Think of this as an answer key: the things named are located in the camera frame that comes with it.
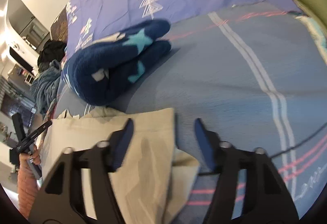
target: black cable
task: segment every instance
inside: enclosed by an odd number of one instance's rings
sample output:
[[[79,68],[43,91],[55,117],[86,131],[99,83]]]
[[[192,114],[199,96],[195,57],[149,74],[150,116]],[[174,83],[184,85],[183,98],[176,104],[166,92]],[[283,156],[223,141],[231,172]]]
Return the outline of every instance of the black cable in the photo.
[[[311,134],[309,137],[307,137],[306,139],[302,140],[300,143],[296,144],[293,147],[290,147],[284,151],[280,151],[272,156],[270,156],[271,159],[277,158],[285,153],[290,152],[291,150],[297,149],[299,147],[301,147],[303,144],[305,144],[306,142],[308,142],[309,140],[313,139],[317,134],[319,134],[322,130],[324,130],[327,127],[327,122],[324,123],[321,127],[319,127],[319,129],[317,131],[315,131],[313,134]],[[210,175],[217,175],[217,173],[209,171],[209,172],[201,172],[198,174],[198,176],[210,176]]]

